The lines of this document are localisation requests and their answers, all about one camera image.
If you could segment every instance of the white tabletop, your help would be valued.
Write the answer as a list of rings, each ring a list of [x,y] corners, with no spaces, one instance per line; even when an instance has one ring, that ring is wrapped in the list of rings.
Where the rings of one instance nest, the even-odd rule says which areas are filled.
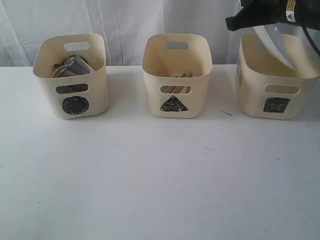
[[[235,68],[214,66],[201,115],[169,119],[140,66],[108,67],[109,110],[72,120],[31,67],[0,68],[0,239],[319,240],[320,84],[296,119],[254,118]]]

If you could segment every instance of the bin handle hole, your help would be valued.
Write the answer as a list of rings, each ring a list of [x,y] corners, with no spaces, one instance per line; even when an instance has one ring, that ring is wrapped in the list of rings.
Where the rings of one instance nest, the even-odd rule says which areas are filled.
[[[167,41],[165,43],[165,48],[168,50],[187,50],[189,48],[189,43],[185,41]]]
[[[81,93],[88,91],[89,86],[85,83],[75,84],[75,85],[66,85],[66,86],[57,86],[55,91],[58,94],[71,94],[71,93]]]
[[[300,87],[269,84],[265,86],[264,91],[269,94],[296,95],[300,92]]]
[[[190,86],[163,85],[160,87],[160,92],[164,94],[190,94],[192,88]]]
[[[64,49],[68,52],[88,50],[90,45],[87,41],[70,42],[64,45]]]

